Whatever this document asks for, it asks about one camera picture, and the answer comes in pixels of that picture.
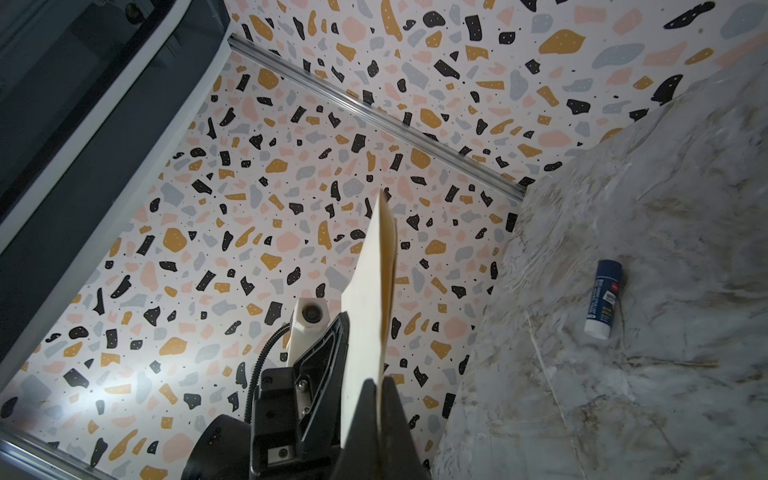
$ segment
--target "cream-colored paper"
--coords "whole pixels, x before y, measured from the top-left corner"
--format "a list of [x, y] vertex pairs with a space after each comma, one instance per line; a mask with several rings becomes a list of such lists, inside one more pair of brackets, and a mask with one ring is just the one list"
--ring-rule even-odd
[[[379, 386], [384, 375], [384, 353], [397, 260], [396, 243], [395, 218], [380, 193], [355, 273], [341, 296], [341, 310], [349, 315], [349, 348], [341, 388], [341, 445], [346, 444], [363, 382], [373, 379]], [[378, 411], [380, 389], [376, 392]]]

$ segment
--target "blue glue stick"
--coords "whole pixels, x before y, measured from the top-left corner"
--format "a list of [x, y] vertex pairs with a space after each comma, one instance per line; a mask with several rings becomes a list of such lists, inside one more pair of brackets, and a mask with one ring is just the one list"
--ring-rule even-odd
[[584, 333], [597, 339], [607, 340], [614, 322], [617, 296], [621, 282], [621, 263], [600, 260], [594, 275], [594, 289], [589, 303]]

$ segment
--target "white sticker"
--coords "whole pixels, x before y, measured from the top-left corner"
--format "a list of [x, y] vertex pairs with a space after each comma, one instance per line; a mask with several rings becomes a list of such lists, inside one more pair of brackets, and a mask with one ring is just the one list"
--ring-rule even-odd
[[613, 305], [614, 303], [616, 303], [616, 296], [610, 290], [605, 290], [605, 295], [603, 295], [603, 300]]

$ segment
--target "camera lens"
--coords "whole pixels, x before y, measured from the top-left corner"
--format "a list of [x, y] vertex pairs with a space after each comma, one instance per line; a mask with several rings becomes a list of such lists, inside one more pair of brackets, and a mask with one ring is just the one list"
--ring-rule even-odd
[[301, 312], [304, 319], [309, 323], [318, 323], [323, 319], [323, 311], [317, 305], [310, 304], [304, 307]]

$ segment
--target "marble surface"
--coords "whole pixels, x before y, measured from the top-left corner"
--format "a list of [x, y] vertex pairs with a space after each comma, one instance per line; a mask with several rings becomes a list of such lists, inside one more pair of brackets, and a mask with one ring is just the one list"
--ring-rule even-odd
[[[433, 478], [765, 478], [768, 50], [539, 180]], [[602, 258], [609, 340], [584, 334]]]

